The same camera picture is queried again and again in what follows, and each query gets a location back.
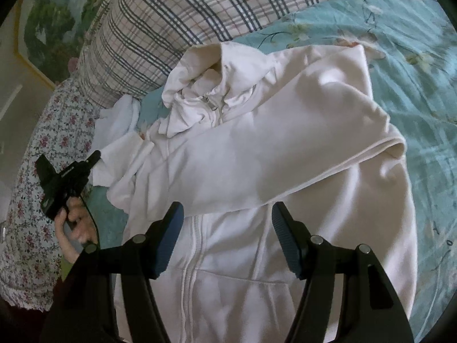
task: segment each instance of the hand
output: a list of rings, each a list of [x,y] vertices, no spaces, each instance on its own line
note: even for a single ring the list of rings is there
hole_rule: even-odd
[[[71,197],[67,201],[69,209],[68,218],[67,212],[62,208],[54,219],[54,227],[56,231],[56,237],[59,241],[60,248],[64,258],[70,262],[75,263],[79,257],[79,253],[72,246],[67,236],[63,231],[63,224],[68,219],[70,222],[76,223],[75,228],[70,234],[70,239],[78,240],[81,244],[87,241],[91,241],[94,244],[98,243],[97,230],[92,222],[92,218],[89,212],[85,208],[80,198]]]

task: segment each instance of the painting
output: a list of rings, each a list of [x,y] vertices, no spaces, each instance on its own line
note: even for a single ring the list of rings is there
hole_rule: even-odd
[[[87,32],[103,0],[21,0],[17,53],[52,84],[76,70]]]

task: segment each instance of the plaid fabric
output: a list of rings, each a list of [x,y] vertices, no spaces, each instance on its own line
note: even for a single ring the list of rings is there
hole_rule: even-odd
[[[261,29],[325,0],[106,0],[79,63],[81,91],[111,107],[163,85],[184,51]]]

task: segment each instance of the bed sheet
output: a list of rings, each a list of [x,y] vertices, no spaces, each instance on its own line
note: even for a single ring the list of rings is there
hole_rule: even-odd
[[[445,13],[433,0],[332,0],[235,41],[264,53],[309,44],[364,46],[374,98],[408,143],[419,239],[410,324],[420,341],[457,286],[457,34]],[[161,89],[148,94],[139,132],[166,112]],[[102,246],[119,245],[127,215],[109,204],[105,188],[94,188],[89,205],[103,227]]]

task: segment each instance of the zipper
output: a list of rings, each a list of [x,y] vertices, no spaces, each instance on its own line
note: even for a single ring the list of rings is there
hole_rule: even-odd
[[[196,215],[191,218],[191,232],[192,244],[191,255],[183,272],[182,282],[182,299],[181,299],[181,312],[182,312],[182,330],[181,330],[181,343],[193,342],[193,315],[192,315],[192,295],[193,285],[196,276],[196,267],[201,261],[203,249],[203,216]]]

